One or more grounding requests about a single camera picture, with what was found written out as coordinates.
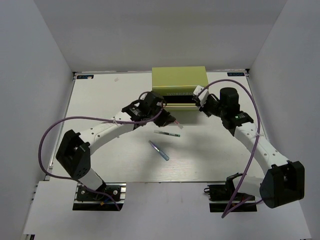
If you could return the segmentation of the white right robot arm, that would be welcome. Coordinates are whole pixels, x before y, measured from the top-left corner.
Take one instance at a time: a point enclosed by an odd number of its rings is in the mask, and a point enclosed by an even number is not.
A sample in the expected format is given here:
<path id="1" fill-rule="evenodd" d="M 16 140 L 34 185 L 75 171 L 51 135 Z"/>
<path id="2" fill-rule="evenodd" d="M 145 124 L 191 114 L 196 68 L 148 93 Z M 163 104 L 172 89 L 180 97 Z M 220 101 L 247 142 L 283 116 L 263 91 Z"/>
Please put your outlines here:
<path id="1" fill-rule="evenodd" d="M 216 116 L 222 125 L 253 154 L 264 174 L 263 178 L 231 175 L 226 180 L 226 195 L 236 200 L 243 194 L 261 198 L 271 209 L 301 200 L 305 196 L 305 168 L 299 161 L 290 161 L 258 132 L 254 120 L 240 109 L 235 88 L 224 87 L 215 99 L 208 89 L 198 85 L 193 99 L 199 111 Z"/>

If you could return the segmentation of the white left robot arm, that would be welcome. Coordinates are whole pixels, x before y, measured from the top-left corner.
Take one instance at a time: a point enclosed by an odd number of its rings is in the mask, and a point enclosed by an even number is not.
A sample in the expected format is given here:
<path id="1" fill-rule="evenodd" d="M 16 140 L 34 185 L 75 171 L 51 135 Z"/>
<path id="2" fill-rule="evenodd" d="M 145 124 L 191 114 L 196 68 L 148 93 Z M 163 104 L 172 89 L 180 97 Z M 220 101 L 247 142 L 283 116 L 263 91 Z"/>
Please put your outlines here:
<path id="1" fill-rule="evenodd" d="M 149 122 L 158 127 L 174 123 L 176 118 L 164 109 L 165 105 L 165 99 L 151 91 L 143 99 L 122 108 L 110 120 L 102 120 L 100 124 L 81 132 L 71 129 L 64 134 L 55 158 L 72 180 L 88 188 L 90 196 L 99 200 L 105 196 L 106 184 L 92 169 L 91 155 L 113 139 Z"/>

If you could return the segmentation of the green top drawer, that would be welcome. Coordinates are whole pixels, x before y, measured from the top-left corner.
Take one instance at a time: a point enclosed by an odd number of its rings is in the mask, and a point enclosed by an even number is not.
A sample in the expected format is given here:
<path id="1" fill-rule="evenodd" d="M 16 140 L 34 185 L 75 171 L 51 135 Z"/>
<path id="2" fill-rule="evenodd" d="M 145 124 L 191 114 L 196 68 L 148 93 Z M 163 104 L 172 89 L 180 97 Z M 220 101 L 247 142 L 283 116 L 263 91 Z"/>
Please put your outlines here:
<path id="1" fill-rule="evenodd" d="M 197 111 L 198 107 L 192 95 L 167 95 L 163 96 L 167 111 Z"/>

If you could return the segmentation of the red pen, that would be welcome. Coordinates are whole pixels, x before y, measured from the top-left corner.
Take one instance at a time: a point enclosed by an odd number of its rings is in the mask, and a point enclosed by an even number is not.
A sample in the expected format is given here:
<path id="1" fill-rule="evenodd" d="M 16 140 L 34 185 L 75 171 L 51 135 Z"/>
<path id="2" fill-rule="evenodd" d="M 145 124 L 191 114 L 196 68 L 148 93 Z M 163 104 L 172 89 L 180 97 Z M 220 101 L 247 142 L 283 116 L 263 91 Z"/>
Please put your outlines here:
<path id="1" fill-rule="evenodd" d="M 183 126 L 177 121 L 175 120 L 174 123 L 182 130 L 183 129 Z"/>

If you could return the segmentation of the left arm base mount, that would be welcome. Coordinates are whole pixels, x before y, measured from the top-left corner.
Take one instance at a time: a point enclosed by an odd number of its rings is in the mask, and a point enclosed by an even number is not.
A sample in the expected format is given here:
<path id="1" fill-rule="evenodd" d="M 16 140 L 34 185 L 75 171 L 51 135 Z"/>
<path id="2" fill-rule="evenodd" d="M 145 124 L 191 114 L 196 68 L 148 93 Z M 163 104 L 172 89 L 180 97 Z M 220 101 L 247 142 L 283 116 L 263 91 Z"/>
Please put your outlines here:
<path id="1" fill-rule="evenodd" d="M 117 207 L 108 196 L 90 192 L 78 183 L 72 210 L 96 212 L 120 211 L 125 202 L 126 187 L 126 183 L 107 183 L 103 189 L 106 194 L 115 200 Z"/>

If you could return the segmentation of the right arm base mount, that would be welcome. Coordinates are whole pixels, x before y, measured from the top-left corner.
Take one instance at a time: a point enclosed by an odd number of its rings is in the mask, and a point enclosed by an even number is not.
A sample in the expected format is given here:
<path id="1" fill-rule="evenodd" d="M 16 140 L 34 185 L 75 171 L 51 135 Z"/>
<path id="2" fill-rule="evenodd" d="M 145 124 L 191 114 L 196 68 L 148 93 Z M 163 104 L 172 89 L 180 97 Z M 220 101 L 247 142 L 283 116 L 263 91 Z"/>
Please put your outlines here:
<path id="1" fill-rule="evenodd" d="M 231 193 L 227 193 L 225 184 L 222 182 L 207 185 L 207 187 L 204 188 L 203 192 L 208 196 L 209 211 L 211 213 L 223 213 L 232 195 Z M 247 202 L 245 202 L 243 205 L 239 206 L 232 212 L 257 212 L 256 198 L 254 196 L 241 192 L 238 192 L 236 194 L 234 200 L 230 205 L 230 208 L 236 206 L 247 198 L 249 198 Z"/>

